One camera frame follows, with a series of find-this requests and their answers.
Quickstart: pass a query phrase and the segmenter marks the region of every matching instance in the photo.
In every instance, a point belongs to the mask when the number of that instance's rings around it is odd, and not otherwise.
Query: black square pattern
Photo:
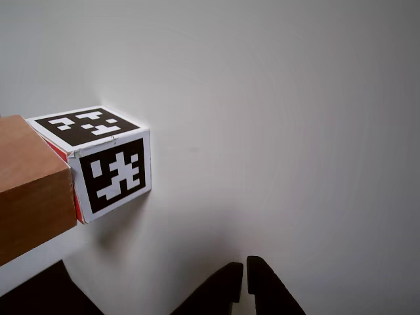
[[[114,136],[140,127],[103,108],[35,120],[71,146]]]
[[[144,188],[143,139],[81,157],[92,213]]]

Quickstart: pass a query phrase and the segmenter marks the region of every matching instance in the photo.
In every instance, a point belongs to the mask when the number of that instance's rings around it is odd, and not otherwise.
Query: white paper edge
[[[137,127],[140,128],[141,131],[148,130],[148,128],[146,126],[140,125],[136,121],[133,121],[132,119],[129,119],[129,118],[125,117],[124,115],[121,115],[118,112],[115,112],[115,111],[113,111],[113,110],[111,110],[111,109],[109,109],[105,106],[93,106],[93,107],[80,108],[78,110],[70,110],[70,111],[67,111],[67,112],[61,112],[61,113],[56,113],[56,114],[50,114],[50,115],[28,118],[26,121],[38,133],[43,135],[46,139],[48,139],[49,141],[51,141],[52,143],[54,143],[55,145],[57,145],[59,148],[61,148],[62,150],[64,150],[67,153],[73,152],[73,151],[78,151],[78,150],[88,148],[88,147],[91,147],[91,146],[97,146],[98,144],[102,144],[102,143],[105,143],[105,142],[108,142],[108,141],[112,141],[115,138],[127,137],[129,135],[137,134],[139,132],[138,129],[134,129],[134,130],[126,131],[124,133],[119,133],[118,135],[107,136],[105,138],[101,138],[101,139],[98,139],[98,140],[86,142],[86,143],[80,144],[78,146],[71,146],[67,142],[63,141],[61,138],[54,135],[52,132],[50,132],[49,130],[47,130],[46,128],[44,128],[43,126],[41,126],[40,124],[38,124],[35,121],[35,120],[38,120],[38,119],[44,119],[44,118],[55,117],[55,116],[66,115],[66,114],[72,114],[72,113],[82,112],[82,111],[85,111],[85,110],[97,110],[97,109],[100,109],[100,108],[110,112],[111,114],[116,115],[117,117],[120,117],[120,118],[124,119],[125,121],[128,121],[129,123],[132,123],[133,125],[136,125]]]
[[[150,132],[149,130],[136,130],[137,133],[134,135],[127,135],[123,137],[115,138],[111,142],[106,142],[98,146],[89,147],[85,150],[77,152],[73,157],[69,157],[68,161],[72,167],[74,188],[76,189],[77,198],[79,199],[79,206],[83,214],[83,218],[86,223],[89,223],[102,215],[114,210],[115,208],[123,205],[124,203],[136,198],[137,196],[149,191],[152,189],[152,178],[150,172]],[[114,146],[119,146],[137,139],[143,138],[143,148],[144,148],[144,177],[146,180],[146,186],[136,192],[133,192],[131,195],[124,197],[121,200],[103,208],[102,210],[92,213],[91,203],[89,201],[89,196],[87,194],[87,189],[85,185],[85,180],[83,178],[83,172],[80,165],[80,157],[89,156],[91,154],[97,153],[99,151],[104,151]]]

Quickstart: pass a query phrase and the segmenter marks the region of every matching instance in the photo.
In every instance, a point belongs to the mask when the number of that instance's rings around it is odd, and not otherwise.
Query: black object
[[[171,315],[230,315],[241,295],[243,264],[231,262],[212,274]]]
[[[264,259],[248,256],[247,276],[248,293],[255,296],[257,315],[305,315],[303,309]]]
[[[0,297],[0,314],[103,315],[72,282],[62,261]]]
[[[243,264],[231,262],[201,284],[171,315],[230,315],[241,294]],[[257,315],[305,315],[264,259],[247,258],[248,293],[255,296]]]

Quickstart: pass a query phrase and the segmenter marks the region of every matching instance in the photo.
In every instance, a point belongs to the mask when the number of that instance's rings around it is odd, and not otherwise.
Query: wooden block
[[[0,266],[75,225],[70,168],[22,117],[0,118]]]

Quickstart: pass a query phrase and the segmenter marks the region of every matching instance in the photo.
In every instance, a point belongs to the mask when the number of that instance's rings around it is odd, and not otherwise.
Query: cube
[[[69,166],[20,116],[0,118],[0,266],[77,223]]]
[[[82,223],[151,189],[149,128],[103,106],[27,121],[72,168]]]

